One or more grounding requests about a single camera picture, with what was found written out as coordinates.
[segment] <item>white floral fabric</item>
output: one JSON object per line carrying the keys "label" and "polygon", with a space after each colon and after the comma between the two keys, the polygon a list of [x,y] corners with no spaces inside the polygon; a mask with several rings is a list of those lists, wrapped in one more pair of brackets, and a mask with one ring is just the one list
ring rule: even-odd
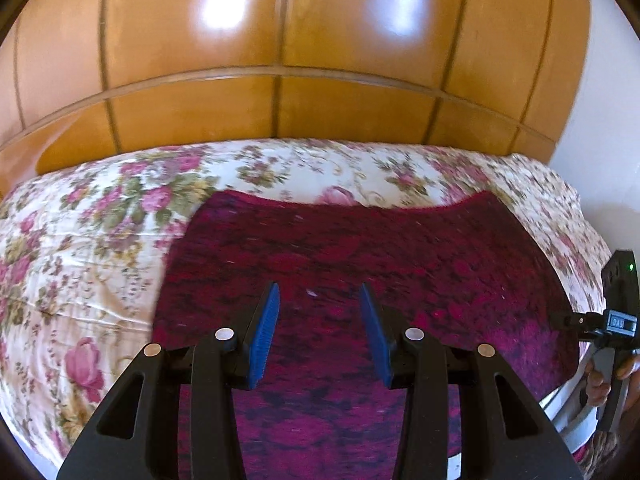
{"label": "white floral fabric", "polygon": [[574,310],[604,307],[609,249],[575,189],[521,155],[265,139],[156,148],[46,174],[0,205],[0,413],[56,466],[149,341],[170,244],[225,189],[380,207],[490,190],[548,256]]}

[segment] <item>purple patterned fabric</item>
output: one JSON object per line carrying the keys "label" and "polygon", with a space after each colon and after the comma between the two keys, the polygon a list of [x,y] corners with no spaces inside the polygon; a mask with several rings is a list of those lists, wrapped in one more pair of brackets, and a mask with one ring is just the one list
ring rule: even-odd
{"label": "purple patterned fabric", "polygon": [[[280,284],[280,319],[264,379],[235,392],[250,479],[390,478],[403,391],[377,380],[360,318],[369,281],[383,304],[447,345],[493,344],[537,399],[569,379],[578,343],[547,313],[570,312],[545,255],[489,192],[429,209],[279,203],[220,192],[170,250],[153,340],[196,343]],[[188,388],[180,474],[188,478]],[[450,401],[449,453],[460,451]]]}

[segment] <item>round metal pin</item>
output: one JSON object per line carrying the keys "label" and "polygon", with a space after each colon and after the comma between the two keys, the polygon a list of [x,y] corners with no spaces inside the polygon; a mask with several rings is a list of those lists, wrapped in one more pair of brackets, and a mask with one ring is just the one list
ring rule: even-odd
{"label": "round metal pin", "polygon": [[404,331],[404,335],[411,341],[422,341],[424,339],[424,332],[416,327],[407,328]]}
{"label": "round metal pin", "polygon": [[158,343],[151,343],[145,346],[145,355],[147,357],[155,357],[160,353],[161,350],[162,347]]}
{"label": "round metal pin", "polygon": [[229,341],[234,336],[234,331],[230,328],[224,327],[216,330],[216,339],[218,341]]}
{"label": "round metal pin", "polygon": [[488,345],[487,343],[482,343],[478,347],[478,353],[482,357],[493,357],[495,355],[495,348],[491,345]]}

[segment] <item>person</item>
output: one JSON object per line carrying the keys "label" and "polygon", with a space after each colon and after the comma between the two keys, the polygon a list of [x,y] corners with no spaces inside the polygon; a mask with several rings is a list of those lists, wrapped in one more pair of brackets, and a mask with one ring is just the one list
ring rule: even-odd
{"label": "person", "polygon": [[[611,386],[606,383],[603,375],[593,369],[593,360],[590,360],[584,369],[586,377],[587,404],[593,408],[599,408],[607,402]],[[630,378],[629,389],[623,407],[624,414],[629,412],[640,399],[640,355],[629,358],[618,370],[616,376],[620,380]],[[615,456],[620,445],[620,440],[615,433],[596,431],[587,444],[577,453],[578,465],[586,480],[591,479]]]}

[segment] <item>wooden headboard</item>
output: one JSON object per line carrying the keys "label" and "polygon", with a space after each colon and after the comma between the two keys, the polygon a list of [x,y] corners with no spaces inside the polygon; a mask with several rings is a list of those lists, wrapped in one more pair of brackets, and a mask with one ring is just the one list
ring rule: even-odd
{"label": "wooden headboard", "polygon": [[29,0],[0,46],[0,193],[166,144],[318,137],[552,155],[589,0]]}

